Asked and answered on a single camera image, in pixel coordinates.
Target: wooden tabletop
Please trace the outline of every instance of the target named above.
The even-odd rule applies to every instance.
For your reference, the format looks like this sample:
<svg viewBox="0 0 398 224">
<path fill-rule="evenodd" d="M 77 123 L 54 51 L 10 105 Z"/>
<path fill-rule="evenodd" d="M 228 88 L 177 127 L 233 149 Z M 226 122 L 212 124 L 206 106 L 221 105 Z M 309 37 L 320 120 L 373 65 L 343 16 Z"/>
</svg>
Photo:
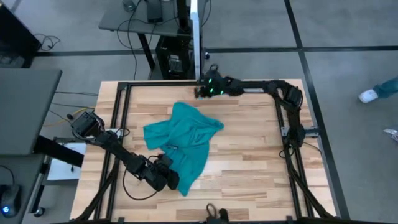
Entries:
<svg viewBox="0 0 398 224">
<path fill-rule="evenodd" d="M 286 81 L 303 90 L 301 80 Z M 117 84 L 101 84 L 95 109 L 108 127 Z M 193 88 L 194 86 L 133 87 L 127 117 L 127 128 L 131 133 L 124 138 L 123 145 L 127 150 L 144 156 L 160 153 L 159 149 L 148 151 L 142 128 L 169 119 L 173 104 L 184 101 L 225 125 L 224 130 L 210 141 L 210 155 L 202 175 L 193 183 L 186 197 L 177 190 L 165 187 L 148 200 L 134 201 L 126 195 L 121 185 L 124 166 L 120 165 L 113 221 L 119 217 L 124 217 L 127 222 L 205 220 L 207 203 L 213 203 L 218 209 L 226 208 L 231 220 L 285 220 L 287 215 L 294 217 L 286 164 L 279 157 L 282 142 L 272 97 L 267 94 L 246 94 L 196 100 Z M 301 120 L 304 126 L 312 125 L 306 98 L 303 101 Z M 316 139 L 306 138 L 305 142 L 318 146 Z M 320 152 L 308 144 L 303 145 L 301 152 L 310 190 L 328 212 L 335 214 Z M 97 192 L 103 159 L 103 149 L 88 146 L 71 218 L 79 216 Z M 154 192 L 145 181 L 139 182 L 130 174 L 126 175 L 126 187 L 131 195 L 138 198 Z M 299 193 L 305 214 L 301 190 Z M 104 198 L 102 217 L 108 196 Z"/>
</svg>

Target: white sneaker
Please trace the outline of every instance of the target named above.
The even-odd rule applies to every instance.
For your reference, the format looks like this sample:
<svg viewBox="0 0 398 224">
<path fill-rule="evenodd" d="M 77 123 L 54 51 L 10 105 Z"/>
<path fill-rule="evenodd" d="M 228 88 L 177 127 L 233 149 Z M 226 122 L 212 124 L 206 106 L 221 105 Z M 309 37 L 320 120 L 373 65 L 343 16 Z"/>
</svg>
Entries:
<svg viewBox="0 0 398 224">
<path fill-rule="evenodd" d="M 369 103 L 370 101 L 379 98 L 379 96 L 374 90 L 366 90 L 363 93 L 359 94 L 358 98 L 362 101 L 362 103 Z"/>
</svg>

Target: teal cloth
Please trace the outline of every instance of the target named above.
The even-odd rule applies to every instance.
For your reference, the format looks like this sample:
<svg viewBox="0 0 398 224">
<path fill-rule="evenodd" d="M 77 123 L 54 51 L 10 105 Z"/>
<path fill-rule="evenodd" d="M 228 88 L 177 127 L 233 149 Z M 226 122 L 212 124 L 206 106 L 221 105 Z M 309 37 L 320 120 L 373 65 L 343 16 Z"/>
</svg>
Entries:
<svg viewBox="0 0 398 224">
<path fill-rule="evenodd" d="M 177 189 L 187 196 L 205 168 L 209 140 L 223 128 L 221 122 L 178 102 L 173 106 L 170 120 L 144 126 L 144 140 L 149 150 L 159 147 L 173 160 L 170 168 L 180 176 Z"/>
</svg>

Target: blue jeans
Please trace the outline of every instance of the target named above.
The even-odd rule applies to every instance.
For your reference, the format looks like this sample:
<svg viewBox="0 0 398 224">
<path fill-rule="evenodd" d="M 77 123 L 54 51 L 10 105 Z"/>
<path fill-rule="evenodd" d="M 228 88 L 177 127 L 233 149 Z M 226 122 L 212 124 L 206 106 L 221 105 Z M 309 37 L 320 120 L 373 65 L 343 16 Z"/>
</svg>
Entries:
<svg viewBox="0 0 398 224">
<path fill-rule="evenodd" d="M 392 78 L 373 87 L 379 98 L 387 98 L 398 92 L 398 77 Z"/>
</svg>

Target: blue light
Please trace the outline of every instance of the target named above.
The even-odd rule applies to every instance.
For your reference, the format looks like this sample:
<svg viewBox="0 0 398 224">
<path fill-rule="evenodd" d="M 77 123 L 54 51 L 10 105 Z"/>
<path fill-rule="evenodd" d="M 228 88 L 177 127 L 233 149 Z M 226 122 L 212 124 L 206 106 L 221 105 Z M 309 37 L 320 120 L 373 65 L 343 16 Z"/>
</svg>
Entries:
<svg viewBox="0 0 398 224">
<path fill-rule="evenodd" d="M 8 206 L 5 206 L 4 208 L 2 208 L 4 213 L 8 213 L 10 211 L 10 208 Z"/>
</svg>

